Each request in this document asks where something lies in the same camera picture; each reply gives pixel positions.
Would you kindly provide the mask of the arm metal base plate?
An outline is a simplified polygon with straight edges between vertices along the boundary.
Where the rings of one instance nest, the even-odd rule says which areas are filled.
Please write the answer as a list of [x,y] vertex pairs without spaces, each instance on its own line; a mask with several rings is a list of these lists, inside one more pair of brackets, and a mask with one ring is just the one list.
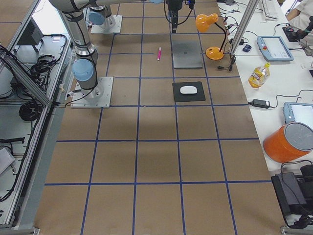
[[109,108],[112,96],[113,77],[98,77],[98,84],[95,89],[86,97],[88,92],[82,90],[79,83],[76,83],[80,91],[74,93],[71,108]]
[[122,15],[111,15],[107,18],[91,16],[92,34],[118,34],[121,31]]

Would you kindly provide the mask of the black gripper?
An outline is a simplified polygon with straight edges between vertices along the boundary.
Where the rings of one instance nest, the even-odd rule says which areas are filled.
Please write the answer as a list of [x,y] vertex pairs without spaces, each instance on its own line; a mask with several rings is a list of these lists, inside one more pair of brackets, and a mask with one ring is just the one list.
[[177,27],[178,27],[178,17],[179,17],[178,11],[171,10],[170,16],[171,16],[172,33],[176,33]]

